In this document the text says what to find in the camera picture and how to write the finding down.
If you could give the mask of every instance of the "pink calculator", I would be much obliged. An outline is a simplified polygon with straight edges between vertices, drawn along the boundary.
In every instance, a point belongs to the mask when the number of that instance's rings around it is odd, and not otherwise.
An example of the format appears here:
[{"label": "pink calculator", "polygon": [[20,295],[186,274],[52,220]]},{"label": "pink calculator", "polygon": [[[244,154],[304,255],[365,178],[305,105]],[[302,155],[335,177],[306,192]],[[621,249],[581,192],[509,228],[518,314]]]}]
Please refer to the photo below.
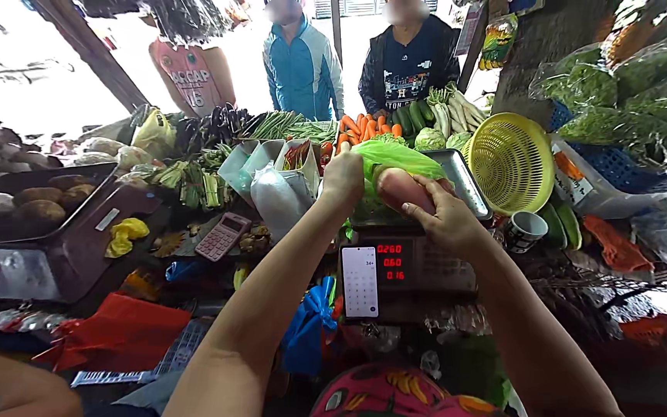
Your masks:
[{"label": "pink calculator", "polygon": [[215,262],[234,247],[239,237],[251,228],[251,220],[238,214],[225,213],[213,230],[197,245],[195,251]]}]

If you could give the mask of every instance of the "hand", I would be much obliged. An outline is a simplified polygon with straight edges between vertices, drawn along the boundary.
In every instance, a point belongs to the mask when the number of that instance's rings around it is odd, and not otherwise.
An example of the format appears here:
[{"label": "hand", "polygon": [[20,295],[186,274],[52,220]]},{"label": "hand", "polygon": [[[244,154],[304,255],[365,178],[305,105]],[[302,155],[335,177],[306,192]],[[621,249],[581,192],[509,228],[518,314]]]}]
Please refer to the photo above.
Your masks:
[{"label": "hand", "polygon": [[437,213],[432,216],[412,203],[404,203],[403,212],[418,220],[432,241],[468,262],[490,249],[493,237],[465,202],[447,192],[437,181],[421,175],[414,175],[413,179],[426,187]]},{"label": "hand", "polygon": [[321,197],[344,204],[347,210],[365,193],[365,173],[362,155],[351,152],[349,142],[341,144],[341,152],[328,163],[323,171]]}]

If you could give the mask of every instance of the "red plastic bag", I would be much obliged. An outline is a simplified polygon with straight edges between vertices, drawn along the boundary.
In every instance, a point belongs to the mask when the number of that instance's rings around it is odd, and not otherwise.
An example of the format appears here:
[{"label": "red plastic bag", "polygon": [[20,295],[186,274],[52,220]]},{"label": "red plastic bag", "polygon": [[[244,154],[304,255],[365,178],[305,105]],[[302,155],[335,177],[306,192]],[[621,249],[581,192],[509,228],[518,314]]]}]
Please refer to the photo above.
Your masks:
[{"label": "red plastic bag", "polygon": [[84,320],[67,320],[53,347],[32,358],[53,372],[109,370],[134,372],[156,367],[191,314],[158,304],[109,294],[97,312]]}]

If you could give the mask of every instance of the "red digital numbers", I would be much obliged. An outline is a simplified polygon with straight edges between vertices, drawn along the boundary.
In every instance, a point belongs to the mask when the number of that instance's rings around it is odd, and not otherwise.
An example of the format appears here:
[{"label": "red digital numbers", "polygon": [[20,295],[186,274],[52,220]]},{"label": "red digital numbers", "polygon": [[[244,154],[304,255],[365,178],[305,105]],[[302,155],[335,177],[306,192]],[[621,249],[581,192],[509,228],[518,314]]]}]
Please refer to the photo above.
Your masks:
[{"label": "red digital numbers", "polygon": [[401,245],[377,245],[377,253],[400,253],[403,251]]},{"label": "red digital numbers", "polygon": [[405,273],[403,271],[388,271],[389,280],[404,280]]},{"label": "red digital numbers", "polygon": [[383,266],[401,266],[403,260],[400,258],[385,258],[383,259]]}]

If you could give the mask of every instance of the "yellow colander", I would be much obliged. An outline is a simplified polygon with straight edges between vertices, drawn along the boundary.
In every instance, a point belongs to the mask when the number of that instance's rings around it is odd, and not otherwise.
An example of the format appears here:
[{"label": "yellow colander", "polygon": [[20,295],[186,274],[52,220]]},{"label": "yellow colander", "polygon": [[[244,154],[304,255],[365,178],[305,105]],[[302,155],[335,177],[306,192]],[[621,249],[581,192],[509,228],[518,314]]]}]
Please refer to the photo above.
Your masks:
[{"label": "yellow colander", "polygon": [[462,148],[470,171],[493,211],[536,212],[554,182],[550,141],[541,126],[515,113],[485,120]]}]

